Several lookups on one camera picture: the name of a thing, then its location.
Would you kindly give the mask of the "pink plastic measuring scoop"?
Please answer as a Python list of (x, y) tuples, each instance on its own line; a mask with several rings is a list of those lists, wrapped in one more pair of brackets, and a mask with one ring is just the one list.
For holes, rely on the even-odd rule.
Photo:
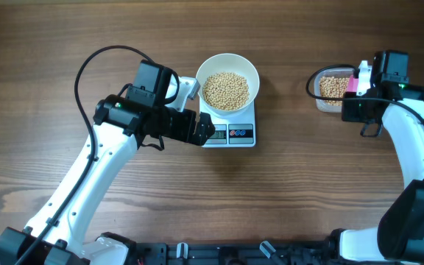
[(355, 78), (353, 75), (349, 77), (346, 91), (351, 93), (358, 91), (358, 78)]

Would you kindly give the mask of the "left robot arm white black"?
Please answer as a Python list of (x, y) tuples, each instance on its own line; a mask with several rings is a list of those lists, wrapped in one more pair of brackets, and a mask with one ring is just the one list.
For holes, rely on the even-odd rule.
[(96, 106), (81, 153), (49, 201), (23, 230), (0, 235), (1, 264), (128, 264), (135, 242), (104, 233), (86, 244), (93, 215), (114, 178), (150, 136), (202, 146), (211, 117), (185, 108), (199, 90), (190, 77), (142, 60), (133, 82)]

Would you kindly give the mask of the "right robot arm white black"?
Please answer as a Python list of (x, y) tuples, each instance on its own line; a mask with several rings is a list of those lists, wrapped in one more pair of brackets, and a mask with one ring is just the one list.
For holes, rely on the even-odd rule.
[(335, 231), (335, 259), (424, 264), (424, 87), (410, 84), (408, 62), (405, 52), (376, 52), (344, 95), (343, 121), (389, 133), (404, 189), (377, 227)]

